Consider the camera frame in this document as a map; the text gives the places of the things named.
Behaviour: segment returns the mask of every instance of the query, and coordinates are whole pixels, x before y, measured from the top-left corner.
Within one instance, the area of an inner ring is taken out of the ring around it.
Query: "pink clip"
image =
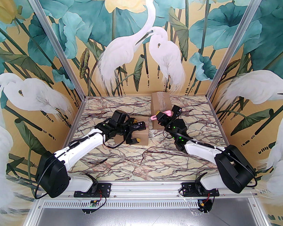
[[[171,116],[172,115],[172,111],[165,111],[165,112],[163,112],[163,113],[165,113],[167,116]],[[151,116],[151,120],[153,121],[153,120],[156,120],[157,118],[156,118],[156,115],[153,115],[153,116]]]

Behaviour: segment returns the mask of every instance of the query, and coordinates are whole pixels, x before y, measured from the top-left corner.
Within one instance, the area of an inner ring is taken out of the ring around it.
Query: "metal vent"
[[[89,200],[46,200],[43,208],[51,209],[90,209]],[[103,209],[184,209],[198,208],[197,199],[184,200],[107,200]]]

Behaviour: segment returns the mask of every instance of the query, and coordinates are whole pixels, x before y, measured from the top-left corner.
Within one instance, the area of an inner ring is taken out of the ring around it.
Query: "cardboard box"
[[[152,93],[151,99],[151,115],[156,115],[158,111],[164,112],[172,110],[170,95],[167,92]],[[164,127],[159,125],[157,120],[152,121],[153,129],[163,130]]]
[[[148,139],[149,139],[149,117],[147,116],[130,116],[137,120],[137,122],[144,121],[146,124],[145,130],[137,130],[133,131],[132,138],[139,138],[141,141],[138,143],[138,145],[148,145]],[[116,135],[114,137],[115,144],[119,144],[124,140],[123,136]]]

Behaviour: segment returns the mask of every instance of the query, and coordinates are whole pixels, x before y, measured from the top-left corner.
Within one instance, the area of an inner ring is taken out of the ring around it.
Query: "painted wall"
[[[27,0],[0,0],[0,225],[22,225],[40,156],[59,150],[80,105]]]
[[[86,95],[193,95],[207,91],[249,0],[40,3]],[[261,32],[256,23],[248,39]]]
[[[283,0],[263,0],[262,27],[227,66],[211,102],[231,144],[258,172],[272,225],[283,225]]]

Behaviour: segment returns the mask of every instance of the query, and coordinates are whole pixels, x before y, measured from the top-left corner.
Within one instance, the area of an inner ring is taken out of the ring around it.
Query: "marble surface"
[[[171,97],[172,105],[183,108],[180,118],[188,134],[197,140],[226,146],[215,118],[204,96]],[[117,109],[134,115],[150,116],[151,97],[89,98],[74,138],[88,133],[94,125],[111,117]],[[117,149],[100,145],[84,156],[70,172],[89,173],[98,180],[194,180],[197,173],[216,171],[216,165],[179,152],[173,139],[166,139],[161,130],[149,126],[149,144],[121,145]]]

